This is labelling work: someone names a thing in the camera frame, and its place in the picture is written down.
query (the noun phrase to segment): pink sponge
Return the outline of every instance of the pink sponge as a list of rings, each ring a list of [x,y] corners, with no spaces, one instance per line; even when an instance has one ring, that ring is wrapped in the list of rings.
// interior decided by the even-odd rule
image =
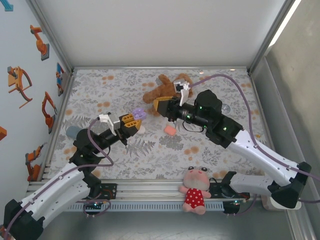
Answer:
[[[176,129],[170,125],[167,125],[165,128],[164,128],[164,132],[170,136],[174,136],[176,134]]]

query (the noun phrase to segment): white wall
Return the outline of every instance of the white wall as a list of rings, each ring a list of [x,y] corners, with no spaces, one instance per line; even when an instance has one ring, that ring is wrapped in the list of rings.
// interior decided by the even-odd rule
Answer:
[[[51,47],[49,59],[41,61],[36,38],[30,32],[30,25],[38,27],[35,17],[25,1],[9,2],[13,4],[12,12],[5,12],[0,4],[0,126],[7,130],[7,136],[0,140],[0,223],[6,203],[11,199],[19,201],[26,194],[28,171],[25,154],[50,140],[51,135],[42,114],[45,91],[50,94],[58,110],[63,99],[63,95],[58,97],[57,93],[57,55]],[[48,43],[44,34],[40,33],[40,36]],[[18,91],[8,93],[13,88],[8,86],[9,66],[20,66],[32,81],[32,87],[25,94],[33,99],[21,109],[19,106],[25,100]],[[22,82],[24,87],[28,85],[24,77]],[[49,103],[46,109],[50,115],[54,114]],[[35,163],[40,164],[44,160],[47,149],[48,145]]]
[[[249,66],[285,0],[37,0],[74,66]]]

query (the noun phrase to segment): floral tablecloth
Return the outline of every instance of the floral tablecloth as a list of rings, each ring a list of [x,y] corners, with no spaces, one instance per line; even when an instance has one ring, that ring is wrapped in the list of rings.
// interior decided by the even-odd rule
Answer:
[[[49,177],[53,177],[76,151],[73,140],[66,136],[69,126],[87,128],[99,114],[111,112],[119,116],[136,108],[144,108],[148,113],[142,125],[146,131],[130,138],[125,147],[121,142],[111,146],[110,157],[113,167],[96,168],[93,174],[101,179],[182,179],[189,166],[206,167],[208,174],[217,179],[227,171],[259,175],[262,173],[242,156],[232,153],[210,142],[205,133],[188,132],[182,121],[168,122],[153,110],[152,104],[142,100],[145,92],[162,84],[158,75],[165,74],[174,80],[180,73],[186,73],[195,83],[206,76],[226,74],[233,77],[241,86],[251,108],[253,130],[256,138],[264,144],[266,138],[262,118],[259,113],[256,95],[247,70],[229,69],[82,69],[78,70],[72,92],[67,103],[62,128],[51,160]],[[210,89],[222,100],[222,113],[233,118],[246,129],[248,112],[245,103],[231,81],[218,77],[193,88],[194,95],[188,99],[193,103],[197,94]],[[166,125],[176,128],[176,135],[164,133]],[[198,131],[194,125],[185,124],[189,130]],[[92,130],[97,134],[106,130],[105,123],[97,122]]]

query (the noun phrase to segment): pink plush toy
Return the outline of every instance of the pink plush toy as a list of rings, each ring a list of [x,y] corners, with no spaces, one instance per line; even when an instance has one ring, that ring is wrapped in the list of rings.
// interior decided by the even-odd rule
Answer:
[[[205,167],[195,169],[193,166],[188,168],[184,178],[184,186],[179,187],[179,191],[186,194],[182,206],[183,211],[202,215],[206,212],[204,198],[209,199],[211,194],[207,192],[210,187],[210,180],[207,176]]]

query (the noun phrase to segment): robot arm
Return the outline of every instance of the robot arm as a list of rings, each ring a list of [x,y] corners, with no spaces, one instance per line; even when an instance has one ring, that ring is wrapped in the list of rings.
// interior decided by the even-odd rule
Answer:
[[[282,206],[295,208],[308,177],[291,168],[310,173],[310,165],[306,162],[297,164],[259,143],[259,148],[277,161],[264,154],[243,126],[222,114],[222,102],[212,91],[199,93],[194,105],[185,101],[177,97],[160,97],[154,100],[153,105],[169,122],[181,119],[206,129],[205,135],[210,141],[246,157],[266,173],[266,176],[251,176],[228,172],[221,182],[222,192],[227,197],[250,192],[271,196]]]
[[[141,126],[141,120],[134,120],[132,114],[115,117],[112,114],[100,115],[99,120],[105,121],[112,128],[97,135],[90,131],[94,142],[106,149],[121,141],[127,145],[127,139],[134,136]],[[16,240],[36,240],[44,228],[71,204],[86,198],[96,198],[101,193],[101,180],[91,172],[96,167],[110,164],[99,164],[103,157],[96,156],[99,152],[88,137],[88,129],[80,130],[73,145],[76,152],[57,175],[33,194],[20,202],[14,199],[7,203],[4,210],[3,227]]]

